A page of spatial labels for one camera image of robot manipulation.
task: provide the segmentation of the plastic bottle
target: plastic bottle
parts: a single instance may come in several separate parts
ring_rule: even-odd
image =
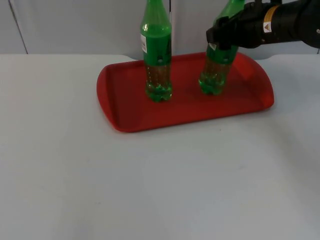
[[[216,19],[226,16],[231,18],[243,10],[244,6],[245,0],[229,0]],[[230,50],[220,50],[214,44],[207,46],[205,66],[199,78],[199,84],[203,93],[213,95],[222,93],[237,51],[237,46],[232,46]]]
[[[147,75],[145,92],[154,102],[168,101],[172,96],[172,26],[162,0],[147,0],[140,33]]]

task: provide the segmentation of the white table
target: white table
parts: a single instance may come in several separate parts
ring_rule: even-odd
[[[320,57],[259,63],[268,111],[124,134],[120,55],[0,55],[1,240],[319,240]]]

